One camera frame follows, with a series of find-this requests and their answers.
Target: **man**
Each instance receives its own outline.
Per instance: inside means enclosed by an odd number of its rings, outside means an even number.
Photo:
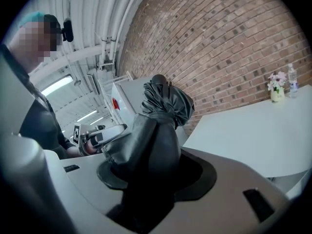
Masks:
[[[20,22],[9,45],[0,47],[0,54],[36,98],[25,117],[20,134],[36,140],[43,149],[52,150],[60,159],[64,159],[81,156],[79,149],[64,137],[49,101],[33,86],[28,75],[61,44],[61,28],[57,18],[33,12]]]

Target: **fluorescent light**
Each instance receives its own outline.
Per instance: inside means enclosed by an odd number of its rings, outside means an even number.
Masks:
[[[68,83],[71,83],[73,81],[73,78],[71,75],[68,75],[66,77],[63,77],[62,79],[54,82],[53,84],[51,84],[50,86],[48,86],[46,89],[44,89],[41,93],[44,96],[47,96],[51,93],[53,93],[55,90],[67,85]]]
[[[101,117],[99,119],[97,119],[96,121],[93,121],[90,125],[93,125],[94,123],[98,122],[99,120],[103,119],[104,117]]]
[[[79,120],[77,120],[77,122],[82,121],[83,119],[86,119],[87,117],[89,117],[90,115],[95,114],[95,113],[97,113],[97,110],[94,110],[91,113],[85,115],[84,117],[82,117]]]

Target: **plastic bottle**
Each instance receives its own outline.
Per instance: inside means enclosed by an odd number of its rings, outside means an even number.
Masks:
[[[288,64],[288,79],[290,83],[290,97],[296,98],[298,91],[298,82],[297,82],[297,71],[293,68],[293,64]]]

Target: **brick wall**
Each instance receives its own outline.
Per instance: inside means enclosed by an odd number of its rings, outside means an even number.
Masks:
[[[280,0],[143,0],[119,74],[163,74],[195,101],[190,134],[205,114],[269,98],[266,80],[292,62],[312,81],[311,51]]]

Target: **yellow vase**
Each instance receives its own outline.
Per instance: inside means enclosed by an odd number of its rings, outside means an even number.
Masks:
[[[274,102],[281,101],[285,98],[284,89],[280,89],[277,91],[271,90],[271,100]]]

